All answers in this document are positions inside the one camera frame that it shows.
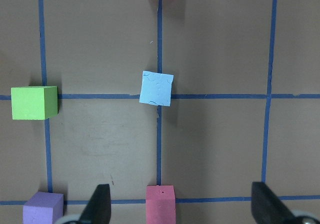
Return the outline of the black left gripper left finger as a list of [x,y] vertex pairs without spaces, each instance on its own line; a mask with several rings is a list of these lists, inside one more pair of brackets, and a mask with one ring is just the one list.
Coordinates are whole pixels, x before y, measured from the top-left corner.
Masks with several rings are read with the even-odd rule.
[[99,184],[80,215],[81,224],[109,224],[111,220],[111,193],[109,184]]

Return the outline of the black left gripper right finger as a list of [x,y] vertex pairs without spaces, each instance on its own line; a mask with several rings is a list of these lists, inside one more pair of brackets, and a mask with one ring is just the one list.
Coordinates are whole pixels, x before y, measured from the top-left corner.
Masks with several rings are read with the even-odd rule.
[[251,214],[257,224],[299,224],[300,218],[264,182],[251,185]]

